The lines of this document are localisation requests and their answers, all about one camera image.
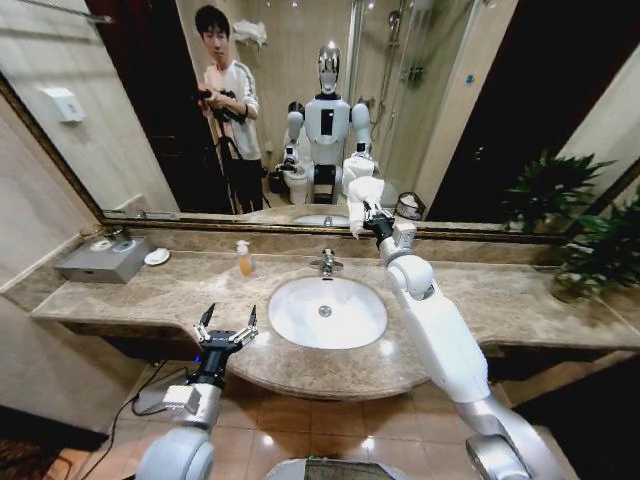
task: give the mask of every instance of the humanoid robot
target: humanoid robot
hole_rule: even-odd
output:
[[[375,179],[356,179],[350,190],[366,180]],[[364,204],[362,226],[377,239],[387,283],[402,307],[405,326],[429,378],[449,396],[460,418],[476,432],[467,439],[466,446],[480,478],[562,480],[564,476],[554,456],[538,433],[491,393],[487,361],[462,315],[438,287],[429,262],[411,250],[415,226],[394,225],[393,217],[375,200],[359,200]],[[136,474],[138,480],[209,478],[215,460],[210,433],[216,423],[227,360],[258,334],[255,307],[245,329],[207,333],[212,310],[213,307],[195,326],[204,351],[198,372],[190,385],[172,386],[164,398],[165,406],[180,416],[182,426],[156,440],[147,450]],[[302,480],[309,462],[283,462],[266,478]],[[386,478],[407,478],[392,468],[384,470]]]
[[[370,156],[371,134],[369,131],[369,109],[364,104],[353,108],[336,93],[340,71],[340,49],[333,42],[320,49],[318,77],[320,93],[302,108],[290,108],[287,115],[287,138],[285,156],[276,169],[292,172],[288,185],[308,190],[306,203],[335,204],[342,181],[344,142],[349,134],[349,123],[356,135],[356,153]],[[302,165],[298,155],[298,138],[304,125],[311,144],[311,164]],[[306,185],[294,183],[293,174],[306,173]]]

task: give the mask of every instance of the young man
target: young man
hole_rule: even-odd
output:
[[[262,163],[255,120],[260,105],[249,68],[229,54],[229,20],[207,5],[196,13],[196,28],[213,64],[198,88],[212,95],[201,103],[213,111],[213,130],[222,168],[242,213],[262,209]]]

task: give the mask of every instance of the brown marble vanity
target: brown marble vanity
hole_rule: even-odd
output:
[[[376,259],[340,257],[345,268],[336,275],[370,286],[383,300],[389,323],[378,341],[351,350],[316,350],[292,344],[271,328],[271,294],[285,282],[318,275],[308,266],[313,258],[255,255],[257,270],[247,278],[234,254],[174,251],[165,265],[145,266],[127,285],[65,283],[31,316],[100,335],[129,355],[192,358],[197,345],[191,325],[212,302],[218,303],[210,328],[234,330],[246,324],[255,304],[260,335],[229,363],[231,371],[252,382],[308,398],[362,400],[426,381]],[[527,265],[432,263],[442,290],[487,352],[490,370],[492,363],[504,361],[505,352],[514,358],[513,352],[523,348],[569,352],[569,357],[556,355],[557,361],[571,360],[571,352],[579,359],[640,351],[638,331],[608,305],[567,305],[553,298],[549,273]]]

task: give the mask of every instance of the towel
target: towel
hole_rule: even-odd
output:
[[[356,239],[364,229],[364,202],[380,209],[380,199],[384,190],[384,180],[373,177],[359,177],[349,184],[347,208],[349,208],[349,230]]]
[[[267,41],[267,31],[264,23],[251,23],[249,20],[240,20],[233,24],[234,38],[238,42],[249,44],[249,40],[253,40],[259,46]]]
[[[349,196],[349,183],[359,177],[373,175],[375,164],[368,158],[354,153],[342,163],[342,193]]]

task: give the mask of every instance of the black pants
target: black pants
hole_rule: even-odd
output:
[[[231,188],[242,207],[242,213],[262,210],[262,162],[231,159],[227,162]]]

